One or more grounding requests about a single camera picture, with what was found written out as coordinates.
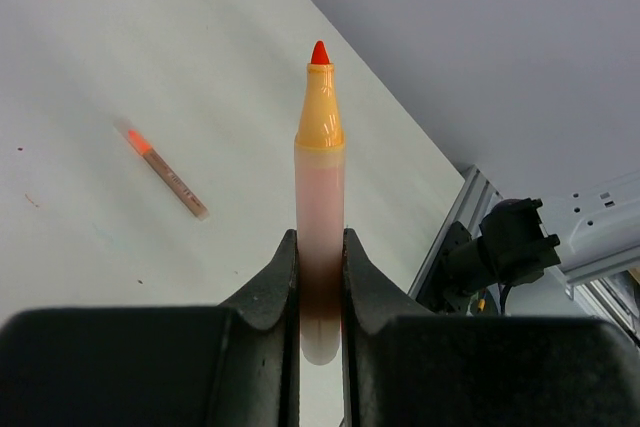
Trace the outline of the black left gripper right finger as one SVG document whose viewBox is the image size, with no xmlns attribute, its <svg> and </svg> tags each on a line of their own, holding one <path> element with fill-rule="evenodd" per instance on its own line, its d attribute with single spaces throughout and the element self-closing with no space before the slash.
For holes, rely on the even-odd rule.
<svg viewBox="0 0 640 427">
<path fill-rule="evenodd" d="M 436 315 L 343 248 L 348 426 L 635 426 L 639 352 L 593 317 Z"/>
</svg>

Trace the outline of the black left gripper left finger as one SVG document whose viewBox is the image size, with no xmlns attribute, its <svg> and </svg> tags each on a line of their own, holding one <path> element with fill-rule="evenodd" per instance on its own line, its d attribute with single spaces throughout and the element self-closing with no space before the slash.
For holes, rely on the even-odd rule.
<svg viewBox="0 0 640 427">
<path fill-rule="evenodd" d="M 47 308 L 1 330 L 5 426 L 295 426 L 299 263 L 271 261 L 218 305 Z"/>
</svg>

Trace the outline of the translucent orange highlighter marker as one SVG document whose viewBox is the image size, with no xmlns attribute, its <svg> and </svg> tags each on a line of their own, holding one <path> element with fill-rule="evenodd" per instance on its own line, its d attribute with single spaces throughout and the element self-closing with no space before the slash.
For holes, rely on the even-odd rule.
<svg viewBox="0 0 640 427">
<path fill-rule="evenodd" d="M 346 136 L 335 67 L 316 42 L 294 139 L 300 333 L 304 357 L 323 366 L 340 345 Z"/>
</svg>

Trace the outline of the wooden orange highlighter pencil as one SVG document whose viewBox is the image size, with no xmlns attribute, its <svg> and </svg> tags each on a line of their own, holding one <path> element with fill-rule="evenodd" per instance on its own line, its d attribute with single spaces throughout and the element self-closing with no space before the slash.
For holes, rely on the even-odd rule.
<svg viewBox="0 0 640 427">
<path fill-rule="evenodd" d="M 130 122 L 118 119 L 115 128 L 194 217 L 199 220 L 208 217 L 209 210 L 204 203 Z"/>
</svg>

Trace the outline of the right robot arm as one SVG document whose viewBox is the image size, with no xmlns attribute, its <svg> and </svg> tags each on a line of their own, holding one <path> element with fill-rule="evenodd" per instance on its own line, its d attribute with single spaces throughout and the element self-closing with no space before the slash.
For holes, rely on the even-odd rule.
<svg viewBox="0 0 640 427">
<path fill-rule="evenodd" d="M 479 314 L 482 292 L 496 293 L 497 314 L 513 313 L 522 287 L 549 281 L 533 297 L 536 314 L 573 309 L 639 332 L 639 176 L 627 174 L 569 196 L 506 199 L 477 167 L 458 194 L 414 285 L 437 313 Z"/>
</svg>

